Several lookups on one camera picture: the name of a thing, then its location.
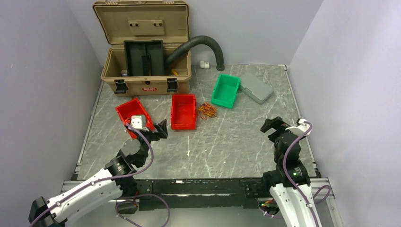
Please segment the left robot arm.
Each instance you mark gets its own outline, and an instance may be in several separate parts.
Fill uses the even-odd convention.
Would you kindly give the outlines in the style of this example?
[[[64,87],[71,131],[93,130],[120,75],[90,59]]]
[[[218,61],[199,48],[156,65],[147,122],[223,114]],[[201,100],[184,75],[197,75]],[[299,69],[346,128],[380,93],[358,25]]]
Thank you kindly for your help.
[[[92,177],[58,196],[39,197],[32,202],[28,216],[31,227],[65,227],[110,200],[136,196],[139,191],[134,179],[147,170],[154,160],[151,142],[168,137],[167,121],[155,123],[154,130],[134,116],[125,128],[136,135],[129,139],[103,168]]]

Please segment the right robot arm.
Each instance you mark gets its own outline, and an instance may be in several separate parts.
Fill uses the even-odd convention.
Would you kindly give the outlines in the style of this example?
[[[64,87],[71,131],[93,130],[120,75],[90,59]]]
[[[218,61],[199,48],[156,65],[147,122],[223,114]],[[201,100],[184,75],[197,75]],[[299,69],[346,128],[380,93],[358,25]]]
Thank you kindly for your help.
[[[320,227],[321,221],[315,207],[309,174],[300,160],[299,142],[312,131],[313,125],[299,119],[296,126],[289,126],[281,117],[266,119],[261,132],[271,129],[268,136],[274,143],[276,168],[263,174],[261,192],[271,196],[288,227]]]

